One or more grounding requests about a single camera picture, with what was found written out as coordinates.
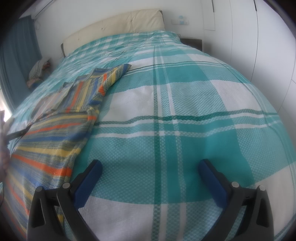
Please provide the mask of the teal white plaid bedspread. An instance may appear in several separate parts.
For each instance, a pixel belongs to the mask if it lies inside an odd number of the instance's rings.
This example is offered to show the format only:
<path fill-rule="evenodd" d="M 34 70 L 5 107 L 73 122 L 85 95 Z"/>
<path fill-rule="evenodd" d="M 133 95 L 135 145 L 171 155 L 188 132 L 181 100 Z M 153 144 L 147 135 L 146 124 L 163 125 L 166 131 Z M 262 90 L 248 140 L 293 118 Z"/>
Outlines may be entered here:
<path fill-rule="evenodd" d="M 80 212 L 100 240 L 201 240 L 221 213 L 197 170 L 208 159 L 230 181 L 266 188 L 274 240 L 295 221 L 295 148 L 266 97 L 228 64 L 168 31 L 103 37 L 73 51 L 15 110 L 93 69 L 129 64 L 107 90 L 70 180 L 103 165 Z"/>

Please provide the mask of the multicolour striped knit sweater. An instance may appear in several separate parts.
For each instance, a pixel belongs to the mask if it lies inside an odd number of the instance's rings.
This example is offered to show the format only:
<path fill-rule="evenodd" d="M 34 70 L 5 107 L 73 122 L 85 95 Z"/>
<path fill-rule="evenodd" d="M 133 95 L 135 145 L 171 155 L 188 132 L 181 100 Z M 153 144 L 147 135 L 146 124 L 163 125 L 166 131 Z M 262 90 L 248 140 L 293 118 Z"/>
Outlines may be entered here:
<path fill-rule="evenodd" d="M 29 118 L 29 130 L 11 151 L 1 211 L 21 239 L 27 237 L 35 189 L 70 180 L 75 159 L 90 138 L 103 98 L 129 70 L 129 64 L 95 68 L 43 97 Z"/>

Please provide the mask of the pile of clothes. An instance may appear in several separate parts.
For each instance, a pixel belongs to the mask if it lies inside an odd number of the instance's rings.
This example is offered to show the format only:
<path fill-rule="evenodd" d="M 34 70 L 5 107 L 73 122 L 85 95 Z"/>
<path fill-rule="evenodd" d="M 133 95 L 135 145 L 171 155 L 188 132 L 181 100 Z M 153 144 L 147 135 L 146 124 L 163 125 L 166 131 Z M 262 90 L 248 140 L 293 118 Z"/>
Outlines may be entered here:
<path fill-rule="evenodd" d="M 38 60 L 28 75 L 27 86 L 33 90 L 43 83 L 51 73 L 51 58 L 44 57 Z"/>

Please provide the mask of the blue curtain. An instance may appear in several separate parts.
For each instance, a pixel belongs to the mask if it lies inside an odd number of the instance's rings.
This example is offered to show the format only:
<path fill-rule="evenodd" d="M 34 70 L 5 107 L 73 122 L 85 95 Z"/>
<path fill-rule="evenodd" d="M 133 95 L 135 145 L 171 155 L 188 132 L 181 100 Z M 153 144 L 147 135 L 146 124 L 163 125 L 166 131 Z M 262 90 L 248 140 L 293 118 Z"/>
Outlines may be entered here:
<path fill-rule="evenodd" d="M 11 111 L 30 95 L 29 72 L 41 58 L 34 20 L 18 19 L 1 43 L 1 89 Z"/>

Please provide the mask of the wall socket panel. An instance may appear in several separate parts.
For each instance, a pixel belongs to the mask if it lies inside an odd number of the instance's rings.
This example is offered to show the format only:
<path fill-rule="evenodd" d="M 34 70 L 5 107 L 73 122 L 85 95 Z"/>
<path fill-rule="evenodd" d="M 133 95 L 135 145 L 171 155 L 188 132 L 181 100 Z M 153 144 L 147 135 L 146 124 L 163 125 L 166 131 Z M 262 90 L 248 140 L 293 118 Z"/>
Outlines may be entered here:
<path fill-rule="evenodd" d="M 184 16 L 179 16 L 176 19 L 171 19 L 171 23 L 173 25 L 189 25 L 188 19 Z"/>

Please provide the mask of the cream padded headboard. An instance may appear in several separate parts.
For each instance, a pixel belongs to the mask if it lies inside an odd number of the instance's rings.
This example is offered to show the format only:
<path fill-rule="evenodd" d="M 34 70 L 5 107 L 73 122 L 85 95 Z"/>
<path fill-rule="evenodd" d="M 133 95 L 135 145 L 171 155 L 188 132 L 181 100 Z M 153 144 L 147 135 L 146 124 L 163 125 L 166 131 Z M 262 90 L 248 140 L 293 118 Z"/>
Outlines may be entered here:
<path fill-rule="evenodd" d="M 67 37 L 61 44 L 64 57 L 94 40 L 126 33 L 164 30 L 163 12 L 160 9 L 141 9 L 112 16 L 88 25 Z"/>

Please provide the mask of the dark wooden nightstand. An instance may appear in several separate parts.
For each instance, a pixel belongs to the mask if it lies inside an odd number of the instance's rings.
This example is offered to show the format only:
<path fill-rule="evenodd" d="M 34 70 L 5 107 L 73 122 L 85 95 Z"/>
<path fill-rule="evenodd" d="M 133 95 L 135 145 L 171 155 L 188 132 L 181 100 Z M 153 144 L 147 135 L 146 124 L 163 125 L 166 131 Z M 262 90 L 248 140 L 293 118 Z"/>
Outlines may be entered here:
<path fill-rule="evenodd" d="M 192 48 L 198 49 L 200 51 L 203 51 L 202 47 L 202 40 L 201 39 L 195 39 L 195 38 L 180 38 L 181 43 L 184 45 L 190 46 Z"/>

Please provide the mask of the white wardrobe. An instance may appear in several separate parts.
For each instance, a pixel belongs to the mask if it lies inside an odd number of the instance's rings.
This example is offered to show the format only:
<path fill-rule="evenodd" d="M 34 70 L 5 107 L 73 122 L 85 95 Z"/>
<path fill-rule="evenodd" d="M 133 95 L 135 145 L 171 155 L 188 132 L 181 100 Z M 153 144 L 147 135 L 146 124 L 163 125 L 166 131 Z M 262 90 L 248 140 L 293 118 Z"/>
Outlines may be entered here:
<path fill-rule="evenodd" d="M 202 1 L 204 50 L 252 82 L 295 140 L 295 36 L 267 1 Z"/>

